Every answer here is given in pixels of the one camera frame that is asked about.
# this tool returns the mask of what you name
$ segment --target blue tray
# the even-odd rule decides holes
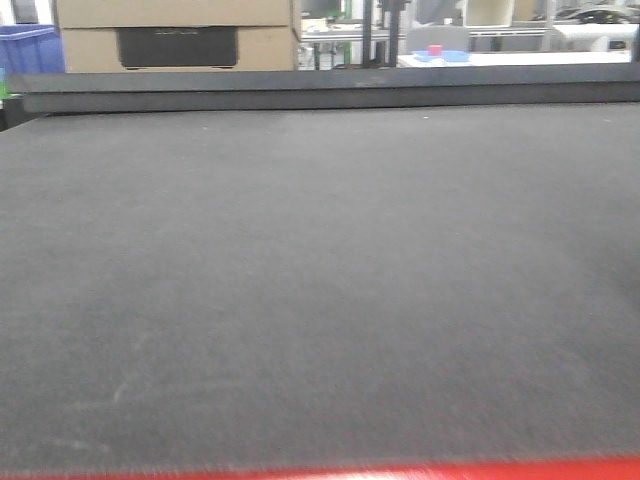
[[[426,50],[418,50],[413,52],[413,55],[421,62],[430,62],[437,58],[442,58],[445,62],[451,63],[469,61],[469,53],[463,52],[462,50],[443,50],[442,55],[439,57],[429,55],[429,52]]]

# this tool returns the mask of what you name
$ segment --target dark gray mat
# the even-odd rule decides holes
[[[637,452],[639,121],[187,113],[0,134],[0,470]]]

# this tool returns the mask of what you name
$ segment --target red strip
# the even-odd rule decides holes
[[[640,457],[245,473],[6,476],[3,480],[640,480]]]

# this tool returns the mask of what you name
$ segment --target blue bin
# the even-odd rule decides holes
[[[62,40],[53,25],[0,26],[0,67],[12,73],[62,73]]]

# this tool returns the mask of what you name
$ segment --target white mark on surface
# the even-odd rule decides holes
[[[114,404],[117,404],[120,402],[120,400],[122,399],[122,395],[127,390],[127,388],[129,388],[132,385],[132,383],[135,381],[137,376],[138,375],[136,374],[136,372],[133,371],[124,377],[124,380],[122,381],[122,383],[118,385],[118,388],[116,388],[116,391],[113,392],[113,398],[111,399],[111,401]]]
[[[69,440],[66,438],[58,437],[44,438],[42,439],[42,443],[44,443],[45,445],[53,445],[54,447],[59,448],[69,448],[71,450],[98,450],[103,453],[109,453],[111,451],[109,446],[105,445],[104,443],[92,445],[89,442],[84,442],[82,440]]]
[[[218,381],[206,381],[197,382],[186,385],[173,385],[164,387],[152,387],[145,389],[144,392],[135,395],[123,396],[124,391],[132,386],[130,382],[123,382],[118,386],[118,389],[113,395],[110,401],[96,400],[93,402],[73,402],[65,406],[66,409],[91,411],[91,410],[103,410],[113,408],[120,402],[126,403],[139,403],[163,400],[166,398],[176,398],[188,395],[201,394],[206,395],[210,393],[220,393],[224,391],[233,391],[242,389],[246,386],[246,382],[241,380],[218,380]]]

